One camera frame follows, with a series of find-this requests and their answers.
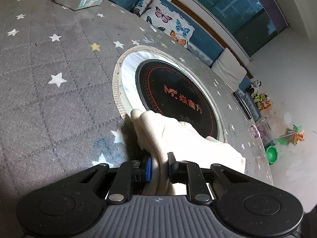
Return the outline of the colourful pinwheel toy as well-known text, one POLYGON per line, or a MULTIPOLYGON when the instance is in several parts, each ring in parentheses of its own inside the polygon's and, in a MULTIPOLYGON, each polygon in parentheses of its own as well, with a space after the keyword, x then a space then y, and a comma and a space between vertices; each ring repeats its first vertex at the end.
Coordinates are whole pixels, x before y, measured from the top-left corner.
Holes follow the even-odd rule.
POLYGON ((282 146, 287 146, 291 143, 296 145, 298 142, 305 141, 304 136, 305 133, 302 129, 302 126, 293 125, 292 129, 288 129, 286 134, 275 139, 275 141, 282 146))

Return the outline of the green plastic bowl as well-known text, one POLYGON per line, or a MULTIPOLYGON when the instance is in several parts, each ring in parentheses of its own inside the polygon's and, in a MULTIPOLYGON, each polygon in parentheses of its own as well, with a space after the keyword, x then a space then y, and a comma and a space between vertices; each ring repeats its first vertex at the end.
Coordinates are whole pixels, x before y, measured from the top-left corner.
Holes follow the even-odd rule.
POLYGON ((269 165, 273 165, 278 160, 278 151, 275 146, 269 146, 265 150, 266 152, 266 158, 269 162, 269 165))

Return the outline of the yellow vest plush bear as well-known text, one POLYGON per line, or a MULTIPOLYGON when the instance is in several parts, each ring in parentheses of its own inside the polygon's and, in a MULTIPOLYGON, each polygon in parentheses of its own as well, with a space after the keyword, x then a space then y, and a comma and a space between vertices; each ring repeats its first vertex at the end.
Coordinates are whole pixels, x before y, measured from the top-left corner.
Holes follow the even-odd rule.
POLYGON ((264 103, 265 101, 268 100, 269 96, 265 93, 258 93, 258 92, 254 92, 251 94, 251 97, 253 99, 253 102, 255 104, 257 103, 264 103))

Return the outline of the black remote control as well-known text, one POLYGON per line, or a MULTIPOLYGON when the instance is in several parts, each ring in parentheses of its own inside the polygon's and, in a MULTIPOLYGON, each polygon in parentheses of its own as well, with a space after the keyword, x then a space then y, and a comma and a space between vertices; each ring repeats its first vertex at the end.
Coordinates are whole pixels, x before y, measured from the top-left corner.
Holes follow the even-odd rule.
POLYGON ((244 112, 247 120, 251 120, 252 119, 252 115, 251 115, 248 107, 245 105, 245 102, 243 101, 243 99, 239 96, 239 94, 236 91, 233 92, 233 96, 238 101, 238 103, 239 103, 242 111, 244 112))

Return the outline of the grey star tablecloth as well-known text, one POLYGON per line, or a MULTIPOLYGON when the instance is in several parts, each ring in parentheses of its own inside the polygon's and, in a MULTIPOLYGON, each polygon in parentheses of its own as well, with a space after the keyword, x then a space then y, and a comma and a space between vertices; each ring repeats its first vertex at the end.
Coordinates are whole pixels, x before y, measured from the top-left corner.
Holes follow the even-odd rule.
POLYGON ((22 237, 25 194, 95 164, 142 156, 113 98, 116 62, 150 46, 190 70, 211 95, 222 137, 247 175, 272 184, 260 139, 230 88, 201 60, 122 7, 103 1, 72 11, 54 0, 1 0, 1 237, 22 237))

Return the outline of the butterfly print pillow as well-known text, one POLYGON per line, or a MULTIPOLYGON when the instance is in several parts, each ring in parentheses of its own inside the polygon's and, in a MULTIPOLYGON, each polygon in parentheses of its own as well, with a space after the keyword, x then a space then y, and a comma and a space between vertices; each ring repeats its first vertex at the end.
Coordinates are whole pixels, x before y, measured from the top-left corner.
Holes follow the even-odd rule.
POLYGON ((195 31, 195 28, 183 16, 171 11, 168 5, 160 0, 153 0, 150 9, 144 12, 141 18, 173 38, 184 48, 187 48, 187 44, 195 31))

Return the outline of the panda plush toy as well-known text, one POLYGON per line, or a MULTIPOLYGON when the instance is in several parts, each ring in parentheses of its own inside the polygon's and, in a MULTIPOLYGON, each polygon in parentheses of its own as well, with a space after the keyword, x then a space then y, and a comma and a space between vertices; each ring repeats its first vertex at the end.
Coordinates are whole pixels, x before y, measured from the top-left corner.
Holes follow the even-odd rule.
POLYGON ((256 80, 251 82, 251 84, 246 88, 246 92, 249 94, 258 93, 259 88, 261 87, 262 82, 260 80, 256 80))

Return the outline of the dark window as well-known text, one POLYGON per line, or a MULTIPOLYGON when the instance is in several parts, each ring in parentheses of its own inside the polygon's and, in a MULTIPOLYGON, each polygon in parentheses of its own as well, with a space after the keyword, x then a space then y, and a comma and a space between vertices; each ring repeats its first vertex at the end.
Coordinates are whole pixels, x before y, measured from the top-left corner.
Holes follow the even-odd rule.
POLYGON ((275 0, 196 0, 238 41, 248 56, 288 27, 275 0))

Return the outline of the pink crumpled object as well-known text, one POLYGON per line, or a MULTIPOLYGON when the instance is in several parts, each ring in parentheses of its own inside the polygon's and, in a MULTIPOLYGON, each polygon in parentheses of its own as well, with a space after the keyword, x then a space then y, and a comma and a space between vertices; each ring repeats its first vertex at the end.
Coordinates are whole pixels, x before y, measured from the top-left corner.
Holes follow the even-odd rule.
POLYGON ((258 139, 261 137, 260 133, 255 125, 251 125, 249 127, 249 135, 252 139, 258 139))

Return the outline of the small butterfly pillow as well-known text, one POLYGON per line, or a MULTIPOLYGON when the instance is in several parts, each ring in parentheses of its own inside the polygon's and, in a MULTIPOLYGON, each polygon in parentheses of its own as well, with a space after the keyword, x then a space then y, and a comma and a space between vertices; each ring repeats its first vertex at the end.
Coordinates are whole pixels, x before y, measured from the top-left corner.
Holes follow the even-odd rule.
POLYGON ((144 12, 150 9, 150 4, 153 0, 138 0, 136 5, 133 7, 132 12, 140 17, 144 12))

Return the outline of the round induction cooktop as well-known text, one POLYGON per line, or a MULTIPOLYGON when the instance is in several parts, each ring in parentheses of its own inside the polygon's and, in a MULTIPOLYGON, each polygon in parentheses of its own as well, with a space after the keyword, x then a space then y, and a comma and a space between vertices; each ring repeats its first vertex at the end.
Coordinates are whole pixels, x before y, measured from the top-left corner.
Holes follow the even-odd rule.
POLYGON ((122 119, 132 126, 131 111, 152 110, 190 123, 203 137, 227 141, 220 108, 193 70, 154 47, 131 48, 116 62, 113 98, 122 119))

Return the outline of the clear plastic storage box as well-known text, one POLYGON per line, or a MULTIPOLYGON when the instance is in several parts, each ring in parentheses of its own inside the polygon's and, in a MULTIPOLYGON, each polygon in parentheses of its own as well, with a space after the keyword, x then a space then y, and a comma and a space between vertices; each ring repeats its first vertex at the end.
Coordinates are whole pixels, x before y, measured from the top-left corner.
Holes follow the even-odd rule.
POLYGON ((255 125, 260 133, 260 137, 264 147, 270 146, 275 139, 275 136, 268 121, 265 118, 259 119, 255 122, 255 125))

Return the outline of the cream fleece garment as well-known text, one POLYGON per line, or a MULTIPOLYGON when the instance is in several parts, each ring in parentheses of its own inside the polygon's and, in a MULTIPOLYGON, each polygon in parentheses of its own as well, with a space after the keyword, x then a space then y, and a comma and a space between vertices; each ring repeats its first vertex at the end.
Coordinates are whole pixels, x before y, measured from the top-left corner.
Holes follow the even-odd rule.
POLYGON ((168 153, 178 161, 197 163, 201 168, 210 168, 214 163, 245 173, 246 159, 230 144, 207 136, 202 137, 190 123, 165 117, 153 111, 131 111, 131 120, 141 149, 152 157, 152 178, 145 186, 143 195, 183 195, 183 184, 171 184, 168 174, 168 153))

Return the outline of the orange plush toy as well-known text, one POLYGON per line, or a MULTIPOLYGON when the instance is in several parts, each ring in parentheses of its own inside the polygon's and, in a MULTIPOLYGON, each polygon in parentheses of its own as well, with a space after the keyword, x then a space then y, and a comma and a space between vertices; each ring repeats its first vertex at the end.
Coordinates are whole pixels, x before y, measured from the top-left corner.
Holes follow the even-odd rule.
POLYGON ((258 102, 257 103, 257 107, 258 107, 259 111, 262 111, 262 110, 264 110, 266 108, 271 107, 271 103, 270 103, 269 100, 265 100, 265 101, 262 101, 262 102, 258 102))

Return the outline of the blue sofa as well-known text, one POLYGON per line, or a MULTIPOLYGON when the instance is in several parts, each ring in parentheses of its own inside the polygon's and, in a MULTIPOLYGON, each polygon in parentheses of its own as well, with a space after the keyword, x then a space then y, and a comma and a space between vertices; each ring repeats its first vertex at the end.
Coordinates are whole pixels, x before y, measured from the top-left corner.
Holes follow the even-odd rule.
POLYGON ((226 60, 244 68, 236 53, 216 41, 198 23, 167 0, 108 0, 143 19, 193 53, 210 67, 223 54, 226 60))

